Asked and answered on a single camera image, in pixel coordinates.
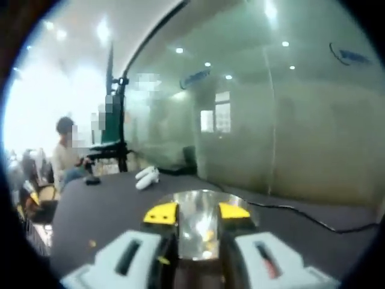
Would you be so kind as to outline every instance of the black cable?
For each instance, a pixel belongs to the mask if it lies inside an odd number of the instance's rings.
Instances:
[[[374,228],[374,227],[378,226],[378,224],[376,224],[376,223],[370,223],[370,224],[363,225],[363,226],[356,227],[356,228],[337,230],[337,229],[334,229],[334,228],[326,225],[322,221],[316,220],[312,216],[308,215],[308,213],[305,213],[304,211],[301,211],[301,210],[299,210],[297,208],[294,208],[292,206],[286,206],[286,205],[265,205],[265,204],[260,204],[260,203],[256,203],[256,202],[250,202],[250,201],[246,201],[246,202],[248,204],[250,204],[250,205],[258,206],[258,207],[261,207],[261,208],[272,208],[272,209],[282,209],[282,210],[293,211],[296,214],[299,214],[299,215],[307,218],[308,220],[312,221],[313,223],[316,223],[317,225],[319,225],[319,226],[321,226],[321,227],[323,227],[323,228],[325,228],[325,229],[327,229],[327,230],[329,230],[329,231],[331,231],[333,233],[337,233],[337,234],[348,234],[348,233],[362,232],[364,230],[371,229],[371,228]]]

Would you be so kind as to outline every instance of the dark tabletop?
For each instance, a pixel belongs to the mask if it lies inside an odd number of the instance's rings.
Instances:
[[[143,191],[135,188],[135,173],[101,177],[97,186],[80,180],[69,183],[54,218],[51,266],[59,277],[85,263],[94,254],[129,229],[139,229],[144,214],[163,196],[179,191],[218,190],[194,176],[161,175],[161,182]],[[225,188],[228,193],[264,204],[293,205],[338,229],[373,222],[362,208],[308,205]],[[257,208],[260,229],[270,231],[297,250],[311,264],[340,279],[358,260],[372,240],[375,229],[337,235],[290,211]]]

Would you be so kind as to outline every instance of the man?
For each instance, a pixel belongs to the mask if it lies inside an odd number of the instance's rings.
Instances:
[[[73,120],[62,117],[56,130],[60,139],[52,154],[52,170],[54,171],[55,187],[63,192],[70,181],[89,175],[85,166],[90,163],[88,158],[80,159],[73,148],[72,132],[75,127]]]

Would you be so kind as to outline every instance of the small black object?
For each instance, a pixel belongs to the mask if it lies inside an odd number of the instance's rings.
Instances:
[[[100,178],[97,176],[86,176],[84,182],[86,185],[98,185],[100,184]]]

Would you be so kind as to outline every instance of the glass wall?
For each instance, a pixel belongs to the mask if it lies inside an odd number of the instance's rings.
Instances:
[[[129,71],[125,137],[160,167],[194,146],[210,181],[366,202],[383,183],[383,76],[336,1],[191,1]]]

